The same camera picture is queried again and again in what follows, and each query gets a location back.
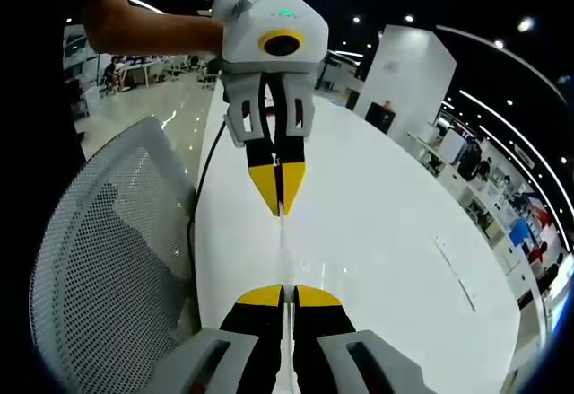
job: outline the white pillar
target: white pillar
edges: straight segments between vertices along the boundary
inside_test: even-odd
[[[370,104],[390,101],[395,118],[387,135],[407,148],[407,132],[432,122],[447,93],[457,62],[430,31],[388,25],[354,111],[364,118]]]

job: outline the shiny floor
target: shiny floor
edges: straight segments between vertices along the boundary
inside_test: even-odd
[[[92,109],[89,117],[75,122],[76,129],[85,132],[82,148],[86,158],[134,123],[154,116],[196,184],[205,119],[213,97],[213,90],[202,86],[192,72],[100,99],[100,106]]]

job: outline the black cable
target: black cable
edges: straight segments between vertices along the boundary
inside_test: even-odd
[[[199,180],[199,185],[197,186],[197,191],[196,191],[195,200],[194,200],[194,206],[191,210],[191,214],[189,216],[189,220],[187,221],[187,227],[186,227],[187,254],[189,256],[189,264],[190,264],[190,268],[191,268],[191,278],[192,278],[191,290],[189,291],[190,296],[192,298],[192,305],[190,308],[190,312],[191,312],[190,316],[191,316],[192,321],[196,321],[196,323],[197,323],[197,326],[195,327],[195,329],[197,331],[199,331],[201,329],[202,325],[201,325],[201,315],[199,314],[199,299],[197,297],[196,259],[194,258],[193,251],[191,250],[191,248],[192,248],[191,241],[192,240],[190,237],[190,233],[191,233],[192,225],[194,225],[196,222],[196,210],[197,210],[197,205],[199,203],[199,197],[201,196],[201,189],[204,187],[205,175],[207,174],[207,169],[209,168],[209,163],[212,160],[213,152],[215,152],[215,147],[217,146],[217,143],[219,142],[219,139],[221,138],[221,136],[223,134],[224,128],[225,128],[225,122],[222,123],[222,127],[220,127],[219,132],[217,133],[217,136],[213,140],[212,148],[209,150],[209,154],[207,155],[207,160],[205,161],[204,170],[201,173],[201,179]]]
[[[197,205],[199,204],[199,197],[201,196],[201,189],[204,187],[205,175],[207,174],[207,169],[209,168],[209,163],[212,160],[213,152],[215,152],[215,147],[217,146],[219,139],[222,137],[223,129],[225,129],[225,122],[223,122],[222,127],[219,128],[219,132],[217,133],[217,136],[215,136],[215,139],[213,140],[212,148],[209,149],[209,154],[207,155],[207,160],[205,161],[204,170],[201,173],[201,179],[199,180],[199,185],[197,186],[197,192],[196,192],[196,197],[194,200],[194,206],[193,206],[191,215],[189,216],[189,220],[187,221],[187,227],[186,227],[187,254],[189,255],[189,262],[191,264],[192,272],[195,271],[196,261],[195,261],[193,252],[191,250],[191,238],[189,237],[189,235],[191,232],[191,226],[196,221],[196,210],[197,210]]]

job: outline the white table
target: white table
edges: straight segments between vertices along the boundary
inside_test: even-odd
[[[126,78],[127,72],[131,71],[132,69],[142,69],[143,68],[143,75],[145,76],[145,86],[150,87],[150,81],[148,76],[148,68],[152,65],[159,64],[163,62],[161,59],[153,60],[152,62],[145,62],[143,64],[135,64],[135,65],[125,65],[122,66],[119,71],[122,73],[122,81]]]
[[[449,165],[448,162],[440,156],[437,150],[433,149],[427,143],[422,141],[420,137],[410,133],[409,136],[413,138],[418,144],[420,144],[426,151],[437,156],[446,165]],[[508,282],[513,283],[514,286],[517,287],[517,289],[520,288],[518,290],[521,290],[522,293],[526,293],[526,291],[529,290],[532,293],[533,302],[536,307],[536,318],[538,321],[538,328],[539,328],[538,334],[540,337],[540,346],[542,348],[542,346],[544,346],[544,344],[546,343],[546,330],[547,330],[546,316],[544,312],[544,302],[542,300],[542,296],[540,295],[540,290],[538,289],[538,283],[536,282],[534,272],[530,267],[530,263],[528,262],[527,256],[524,254],[522,248],[515,246],[512,243],[512,240],[509,237],[510,228],[508,228],[506,224],[500,220],[498,215],[498,209],[496,208],[492,200],[485,197],[484,192],[476,188],[475,182],[466,181],[460,174],[458,174],[458,172],[455,169],[452,170],[452,173],[458,176],[459,182],[465,183],[465,189],[468,189],[468,191],[470,191],[473,194],[473,196],[481,202],[484,208],[488,210],[488,212],[491,214],[491,217],[493,221],[497,224],[498,228],[503,232],[504,235],[502,239],[505,242],[501,243],[501,246],[495,243],[493,247],[500,247],[501,249],[504,250],[505,254],[507,255],[508,255],[507,252],[508,249],[513,250],[514,259],[517,261],[517,263],[513,267],[509,266],[510,272],[506,273],[507,270],[505,270],[504,267],[503,271],[505,271],[505,275],[507,275]]]
[[[436,392],[499,392],[519,311],[482,235],[390,138],[347,109],[315,103],[307,172],[283,219],[287,250],[245,151],[223,133],[196,214],[202,322],[219,327],[237,298],[259,286],[320,287],[342,301],[358,330],[372,329],[417,362]],[[225,109],[218,83],[202,165]]]

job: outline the yellow lens ring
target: yellow lens ring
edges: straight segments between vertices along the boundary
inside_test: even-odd
[[[297,40],[297,42],[299,43],[299,46],[295,49],[295,51],[299,48],[301,48],[301,46],[303,45],[303,34],[300,31],[296,31],[293,29],[287,29],[287,28],[281,28],[281,29],[274,29],[272,31],[269,31],[267,33],[265,33],[263,36],[261,36],[261,38],[259,38],[259,49],[263,50],[263,51],[267,51],[267,49],[265,49],[265,44],[268,41],[271,41],[273,39],[279,39],[281,37],[287,37],[287,39],[294,39]]]

